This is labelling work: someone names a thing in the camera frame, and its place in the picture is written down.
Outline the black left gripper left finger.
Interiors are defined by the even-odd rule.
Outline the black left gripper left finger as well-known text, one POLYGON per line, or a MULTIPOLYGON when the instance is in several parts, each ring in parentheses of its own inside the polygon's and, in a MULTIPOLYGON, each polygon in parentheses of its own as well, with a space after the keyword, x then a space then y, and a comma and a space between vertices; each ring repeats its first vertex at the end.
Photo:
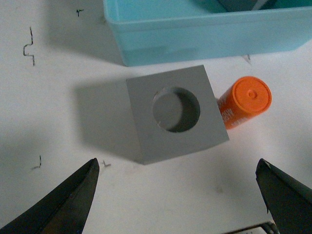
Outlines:
POLYGON ((94 199, 99 175, 89 160, 34 206, 1 228, 2 234, 81 234, 94 199))

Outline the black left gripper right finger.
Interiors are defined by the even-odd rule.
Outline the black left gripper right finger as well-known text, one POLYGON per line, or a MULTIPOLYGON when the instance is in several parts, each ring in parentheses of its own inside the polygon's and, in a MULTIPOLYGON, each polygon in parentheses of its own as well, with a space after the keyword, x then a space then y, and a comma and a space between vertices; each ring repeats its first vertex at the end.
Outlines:
POLYGON ((281 234, 312 232, 312 190, 268 161, 260 159, 256 181, 267 211, 281 234))

